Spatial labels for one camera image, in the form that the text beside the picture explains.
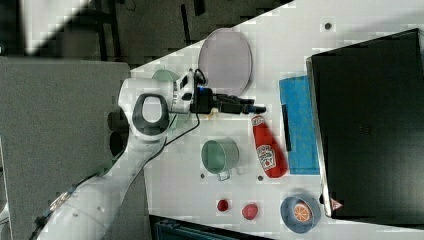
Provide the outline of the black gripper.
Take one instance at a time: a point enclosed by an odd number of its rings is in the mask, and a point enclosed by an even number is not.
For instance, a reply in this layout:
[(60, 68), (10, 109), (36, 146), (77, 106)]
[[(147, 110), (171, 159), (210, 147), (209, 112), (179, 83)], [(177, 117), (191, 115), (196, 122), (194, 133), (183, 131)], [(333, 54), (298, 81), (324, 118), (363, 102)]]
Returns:
[(209, 88), (197, 87), (194, 90), (189, 110), (191, 113), (210, 114), (213, 108), (219, 112), (230, 114), (263, 114), (265, 107), (243, 104), (254, 104), (254, 99), (243, 99), (227, 94), (214, 93)]

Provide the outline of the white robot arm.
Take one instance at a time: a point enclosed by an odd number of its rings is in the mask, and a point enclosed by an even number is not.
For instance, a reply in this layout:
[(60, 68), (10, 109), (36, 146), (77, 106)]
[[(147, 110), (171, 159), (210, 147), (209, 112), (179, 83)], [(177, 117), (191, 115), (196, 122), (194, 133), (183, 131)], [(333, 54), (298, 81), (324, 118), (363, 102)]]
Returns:
[(252, 99), (213, 92), (199, 69), (173, 81), (128, 78), (118, 106), (128, 122), (126, 147), (109, 170), (82, 179), (57, 197), (35, 220), (29, 240), (102, 240), (137, 175), (171, 143), (172, 116), (212, 109), (236, 115), (266, 111)]

